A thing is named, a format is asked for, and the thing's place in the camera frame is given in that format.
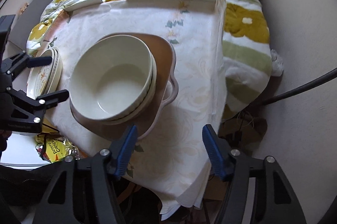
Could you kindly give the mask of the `left human hand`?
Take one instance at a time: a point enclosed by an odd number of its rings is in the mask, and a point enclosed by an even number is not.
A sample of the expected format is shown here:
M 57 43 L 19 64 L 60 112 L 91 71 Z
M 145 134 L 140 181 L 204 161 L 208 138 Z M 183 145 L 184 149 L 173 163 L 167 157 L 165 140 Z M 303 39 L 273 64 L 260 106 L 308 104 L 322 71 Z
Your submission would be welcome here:
M 12 135 L 12 131 L 0 131 L 0 151 L 3 152 L 7 148 L 7 140 Z

